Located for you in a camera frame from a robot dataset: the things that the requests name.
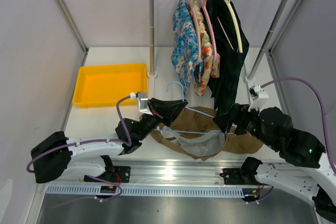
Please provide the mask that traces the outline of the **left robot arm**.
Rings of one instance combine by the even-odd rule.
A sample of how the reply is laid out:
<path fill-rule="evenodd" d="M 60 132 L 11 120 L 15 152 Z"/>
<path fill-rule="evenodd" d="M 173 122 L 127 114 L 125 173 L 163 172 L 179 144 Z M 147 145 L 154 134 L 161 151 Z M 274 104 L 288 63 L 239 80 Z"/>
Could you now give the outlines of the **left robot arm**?
<path fill-rule="evenodd" d="M 126 100 L 135 100 L 140 119 L 124 118 L 120 105 Z M 53 182 L 67 175 L 83 174 L 84 181 L 112 181 L 114 166 L 112 157 L 129 155 L 137 151 L 143 140 L 159 125 L 171 126 L 188 101 L 148 99 L 145 93 L 130 93 L 117 102 L 119 123 L 112 137 L 88 138 L 85 140 L 66 137 L 63 131 L 54 132 L 31 151 L 31 161 L 26 170 L 34 174 L 38 184 Z"/>

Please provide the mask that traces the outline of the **tan brown skirt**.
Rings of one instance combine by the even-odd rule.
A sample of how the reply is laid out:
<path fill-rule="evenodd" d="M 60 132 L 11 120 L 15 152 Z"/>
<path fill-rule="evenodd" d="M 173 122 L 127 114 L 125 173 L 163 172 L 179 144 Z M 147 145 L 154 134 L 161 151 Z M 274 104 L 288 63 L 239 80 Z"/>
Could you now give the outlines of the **tan brown skirt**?
<path fill-rule="evenodd" d="M 192 109 L 212 116 L 216 115 L 216 111 L 210 108 L 195 106 Z M 163 129 L 166 125 L 160 124 L 159 127 Z M 197 135 L 191 133 L 158 132 L 156 130 L 151 132 L 151 136 L 159 144 L 193 159 L 201 159 L 203 161 L 221 152 L 253 154 L 263 146 L 260 140 L 248 133 L 242 135 L 234 134 L 234 127 L 224 134 L 213 122 L 212 118 L 187 109 L 184 109 L 171 126 L 167 127 L 172 130 L 206 133 L 205 135 Z"/>

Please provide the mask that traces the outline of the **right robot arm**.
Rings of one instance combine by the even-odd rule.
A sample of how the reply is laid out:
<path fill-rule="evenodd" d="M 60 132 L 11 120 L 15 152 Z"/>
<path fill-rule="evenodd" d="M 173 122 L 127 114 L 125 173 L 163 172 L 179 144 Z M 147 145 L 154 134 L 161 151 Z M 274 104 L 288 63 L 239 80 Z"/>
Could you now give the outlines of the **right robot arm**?
<path fill-rule="evenodd" d="M 335 222 L 335 172 L 329 164 L 326 148 L 314 135 L 294 128 L 291 117 L 277 107 L 257 111 L 246 104 L 235 103 L 226 114 L 217 115 L 213 121 L 224 133 L 235 124 L 236 135 L 250 134 L 314 180 L 299 180 L 271 164 L 248 157 L 239 169 L 244 184 L 277 187 L 312 206 L 322 218 Z"/>

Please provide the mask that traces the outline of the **blue wire hanger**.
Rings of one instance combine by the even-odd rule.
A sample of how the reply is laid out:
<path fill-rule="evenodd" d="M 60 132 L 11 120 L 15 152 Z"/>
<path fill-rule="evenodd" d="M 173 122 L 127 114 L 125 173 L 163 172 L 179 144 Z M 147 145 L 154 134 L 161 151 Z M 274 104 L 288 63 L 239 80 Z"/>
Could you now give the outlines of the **blue wire hanger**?
<path fill-rule="evenodd" d="M 167 85 L 167 87 L 166 87 L 166 92 L 168 92 L 170 85 L 173 84 L 173 83 L 177 83 L 178 85 L 181 86 L 181 89 L 182 89 L 182 92 L 181 92 L 181 94 L 182 94 L 182 101 L 185 101 L 184 86 L 183 86 L 180 82 L 178 82 L 178 81 L 171 81 L 171 82 Z M 210 115 L 210 114 L 207 114 L 207 113 L 205 113 L 205 112 L 201 112 L 201 111 L 199 111 L 199 110 L 192 109 L 192 108 L 187 107 L 187 106 L 186 106 L 185 108 L 186 108 L 187 110 L 190 110 L 190 111 L 193 111 L 193 112 L 196 112 L 196 113 L 205 115 L 205 116 L 207 116 L 207 117 L 214 118 L 214 116 L 212 116 L 212 115 Z M 196 131 L 172 130 L 172 129 L 169 129 L 167 126 L 166 126 L 165 128 L 163 128 L 163 129 L 161 129 L 161 128 L 158 126 L 155 130 L 158 131 L 158 132 L 191 133 L 191 134 L 197 134 L 197 135 L 205 135 L 205 134 L 206 134 L 206 133 L 204 133 L 204 132 L 196 132 Z"/>

